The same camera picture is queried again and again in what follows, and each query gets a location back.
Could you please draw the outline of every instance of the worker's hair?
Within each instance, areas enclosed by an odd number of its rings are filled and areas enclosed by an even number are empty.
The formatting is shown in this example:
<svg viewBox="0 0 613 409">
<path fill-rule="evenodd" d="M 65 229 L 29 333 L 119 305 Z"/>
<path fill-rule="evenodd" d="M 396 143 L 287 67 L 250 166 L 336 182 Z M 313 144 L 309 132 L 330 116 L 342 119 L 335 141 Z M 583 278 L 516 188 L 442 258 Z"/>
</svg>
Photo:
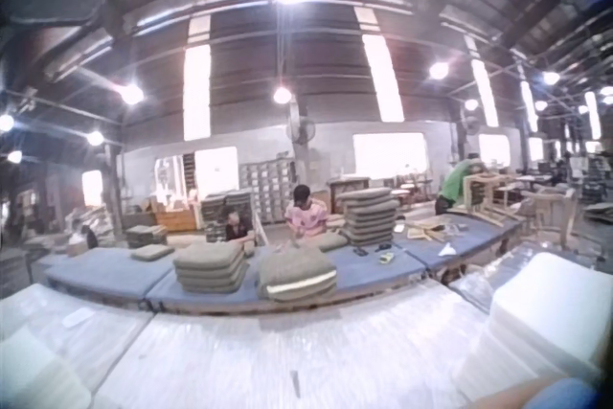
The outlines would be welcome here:
<svg viewBox="0 0 613 409">
<path fill-rule="evenodd" d="M 304 184 L 296 186 L 294 189 L 294 203 L 304 203 L 310 197 L 310 188 Z"/>
</svg>

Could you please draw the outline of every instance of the blue table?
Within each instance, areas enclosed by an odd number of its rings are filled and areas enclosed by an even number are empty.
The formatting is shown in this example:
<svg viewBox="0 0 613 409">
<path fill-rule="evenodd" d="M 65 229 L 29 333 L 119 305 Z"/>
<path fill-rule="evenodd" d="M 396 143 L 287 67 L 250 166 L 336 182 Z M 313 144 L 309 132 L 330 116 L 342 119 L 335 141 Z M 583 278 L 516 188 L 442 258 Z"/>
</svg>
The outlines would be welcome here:
<svg viewBox="0 0 613 409">
<path fill-rule="evenodd" d="M 52 266 L 45 275 L 51 285 L 69 292 L 140 303 L 171 269 L 170 257 L 143 262 L 132 259 L 128 249 L 96 248 Z"/>
<path fill-rule="evenodd" d="M 521 222 L 512 219 L 507 219 L 503 227 L 497 227 L 468 216 L 447 214 L 445 217 L 448 217 L 454 224 L 467 226 L 467 229 L 461 235 L 448 239 L 448 242 L 456 250 L 455 256 L 439 256 L 446 243 L 425 239 L 408 239 L 405 233 L 395 234 L 394 244 L 422 262 L 429 270 L 437 270 L 484 251 L 492 244 L 507 238 L 522 225 Z"/>
<path fill-rule="evenodd" d="M 412 279 L 420 279 L 426 267 L 410 257 L 401 248 L 376 253 L 378 245 L 365 246 L 365 257 L 353 252 L 352 246 L 328 252 L 336 265 L 336 290 L 334 299 L 349 299 L 362 293 L 375 293 L 390 285 L 408 284 Z M 172 270 L 162 281 L 154 286 L 147 300 L 162 311 L 201 311 L 201 312 L 246 312 L 256 310 L 284 309 L 288 304 L 276 304 L 260 299 L 257 293 L 258 268 L 271 248 L 258 248 L 256 255 L 248 260 L 249 268 L 240 289 L 230 294 L 194 293 L 183 290 Z M 379 256 L 394 253 L 394 259 L 387 265 L 379 263 Z"/>
</svg>

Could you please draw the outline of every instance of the window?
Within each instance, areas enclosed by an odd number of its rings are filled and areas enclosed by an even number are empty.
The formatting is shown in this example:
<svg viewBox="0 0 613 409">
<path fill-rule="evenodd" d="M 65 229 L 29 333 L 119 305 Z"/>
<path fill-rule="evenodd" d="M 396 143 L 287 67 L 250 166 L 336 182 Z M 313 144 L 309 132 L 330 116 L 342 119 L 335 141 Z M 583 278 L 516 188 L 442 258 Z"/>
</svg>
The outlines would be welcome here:
<svg viewBox="0 0 613 409">
<path fill-rule="evenodd" d="M 479 150 L 487 166 L 504 168 L 511 165 L 511 144 L 504 134 L 480 134 Z"/>
<path fill-rule="evenodd" d="M 237 148 L 199 150 L 195 158 L 195 181 L 200 198 L 238 189 Z"/>
<path fill-rule="evenodd" d="M 530 138 L 528 140 L 530 146 L 530 160 L 540 162 L 545 160 L 545 149 L 541 138 Z"/>
<path fill-rule="evenodd" d="M 428 154 L 421 133 L 356 134 L 355 171 L 372 179 L 428 170 Z"/>
<path fill-rule="evenodd" d="M 102 173 L 99 170 L 86 171 L 81 181 L 85 206 L 102 206 Z"/>
</svg>

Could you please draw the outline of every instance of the green shirt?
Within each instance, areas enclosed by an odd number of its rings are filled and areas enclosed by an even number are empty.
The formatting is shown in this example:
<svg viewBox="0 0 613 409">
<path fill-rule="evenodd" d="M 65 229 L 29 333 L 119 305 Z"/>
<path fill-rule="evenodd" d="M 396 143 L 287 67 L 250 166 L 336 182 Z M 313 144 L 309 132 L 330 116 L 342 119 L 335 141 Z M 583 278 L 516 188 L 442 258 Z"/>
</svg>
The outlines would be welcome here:
<svg viewBox="0 0 613 409">
<path fill-rule="evenodd" d="M 445 178 L 440 195 L 454 202 L 463 197 L 464 178 L 469 175 L 469 169 L 473 163 L 473 160 L 463 160 L 456 165 L 456 168 Z"/>
</svg>

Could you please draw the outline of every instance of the paper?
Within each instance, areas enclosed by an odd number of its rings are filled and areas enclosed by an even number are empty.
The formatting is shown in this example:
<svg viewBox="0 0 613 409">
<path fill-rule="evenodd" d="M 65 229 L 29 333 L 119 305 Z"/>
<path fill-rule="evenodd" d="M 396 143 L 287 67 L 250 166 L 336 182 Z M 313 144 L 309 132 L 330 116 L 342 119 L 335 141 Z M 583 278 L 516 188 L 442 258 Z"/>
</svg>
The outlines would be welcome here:
<svg viewBox="0 0 613 409">
<path fill-rule="evenodd" d="M 458 254 L 457 251 L 453 248 L 453 246 L 451 246 L 451 243 L 448 243 L 441 250 L 441 252 L 439 253 L 439 256 L 444 258 L 445 256 L 456 256 L 457 254 Z"/>
<path fill-rule="evenodd" d="M 65 328 L 70 329 L 82 323 L 83 321 L 88 320 L 92 316 L 94 316 L 94 310 L 89 307 L 82 307 L 74 311 L 70 315 L 66 315 L 64 319 L 61 320 L 61 324 Z"/>
</svg>

